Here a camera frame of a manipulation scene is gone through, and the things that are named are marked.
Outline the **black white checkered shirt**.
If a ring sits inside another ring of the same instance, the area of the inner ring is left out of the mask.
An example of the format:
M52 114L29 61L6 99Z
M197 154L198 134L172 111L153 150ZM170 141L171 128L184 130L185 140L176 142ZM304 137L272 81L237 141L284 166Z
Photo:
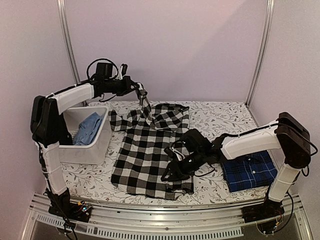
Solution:
M136 91L139 107L127 115L109 112L114 132L124 132L122 143L111 174L111 183L130 195L176 200L184 194L193 194L190 177L182 181L161 181L171 161L166 147L189 129L189 107L176 103L151 105L147 91Z

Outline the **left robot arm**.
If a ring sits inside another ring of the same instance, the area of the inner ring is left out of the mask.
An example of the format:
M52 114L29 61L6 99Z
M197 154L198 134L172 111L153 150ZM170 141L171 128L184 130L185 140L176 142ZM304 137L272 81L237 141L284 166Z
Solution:
M102 66L93 75L88 74L86 80L47 96L36 96L33 100L30 130L32 140L38 146L39 162L51 198L68 191L59 156L60 143L71 143L63 113L103 94L122 97L143 88L141 83L134 82L126 74L126 64L118 67L107 58L98 58L94 63Z

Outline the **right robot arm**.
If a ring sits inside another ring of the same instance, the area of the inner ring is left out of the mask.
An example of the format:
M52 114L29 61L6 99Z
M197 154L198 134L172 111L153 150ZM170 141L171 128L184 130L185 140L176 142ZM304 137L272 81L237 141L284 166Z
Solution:
M281 112L276 120L263 126L238 134L223 133L212 141L193 128L177 142L189 155L183 156L175 143L165 148L171 160L161 176L163 182L187 180L204 164L221 164L253 153L280 150L284 160L267 191L267 200L258 208L262 218L269 218L278 210L278 203L319 151L311 142L309 131L288 112Z

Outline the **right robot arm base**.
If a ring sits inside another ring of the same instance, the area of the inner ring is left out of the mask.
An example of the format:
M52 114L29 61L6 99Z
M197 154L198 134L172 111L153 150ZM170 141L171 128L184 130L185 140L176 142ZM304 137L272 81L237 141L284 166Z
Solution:
M276 202L266 198L263 203L245 206L241 209L242 218L245 223L262 221L257 224L258 230L265 235L274 234L277 230L280 220L285 213L282 201Z

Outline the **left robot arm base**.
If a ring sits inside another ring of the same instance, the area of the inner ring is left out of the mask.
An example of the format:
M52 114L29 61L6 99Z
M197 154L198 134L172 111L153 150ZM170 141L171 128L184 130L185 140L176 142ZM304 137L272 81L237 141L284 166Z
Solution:
M49 197L50 207L48 212L65 219L75 220L79 222L88 223L92 213L92 205L90 203L71 202L70 196L57 196Z

